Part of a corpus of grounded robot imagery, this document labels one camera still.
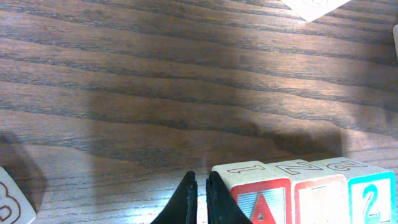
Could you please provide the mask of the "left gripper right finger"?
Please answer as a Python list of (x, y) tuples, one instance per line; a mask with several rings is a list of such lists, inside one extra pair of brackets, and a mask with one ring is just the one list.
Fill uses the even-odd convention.
[(208, 224), (252, 224), (216, 171), (206, 179), (206, 203)]

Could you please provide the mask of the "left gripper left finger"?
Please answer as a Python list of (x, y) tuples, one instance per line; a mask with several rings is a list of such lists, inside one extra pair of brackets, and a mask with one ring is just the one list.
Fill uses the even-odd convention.
[(151, 224), (196, 224), (198, 185), (194, 171), (188, 171), (169, 202)]

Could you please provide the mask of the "red A block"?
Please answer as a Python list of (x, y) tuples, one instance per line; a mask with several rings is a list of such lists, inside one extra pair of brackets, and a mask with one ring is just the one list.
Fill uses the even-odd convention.
[(275, 167), (260, 161), (212, 167), (240, 210), (252, 223), (292, 224), (292, 183)]

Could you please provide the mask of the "red I block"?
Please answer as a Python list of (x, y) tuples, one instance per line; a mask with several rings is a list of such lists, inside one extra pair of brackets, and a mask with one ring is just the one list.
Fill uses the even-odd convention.
[(291, 181), (294, 223), (349, 223), (348, 185), (344, 175), (301, 159), (269, 166)]

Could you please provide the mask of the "blue 2 block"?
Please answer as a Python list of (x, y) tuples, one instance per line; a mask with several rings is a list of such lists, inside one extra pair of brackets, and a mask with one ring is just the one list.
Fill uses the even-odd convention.
[(346, 177), (351, 224), (397, 223), (396, 175), (393, 171), (346, 157), (315, 163)]

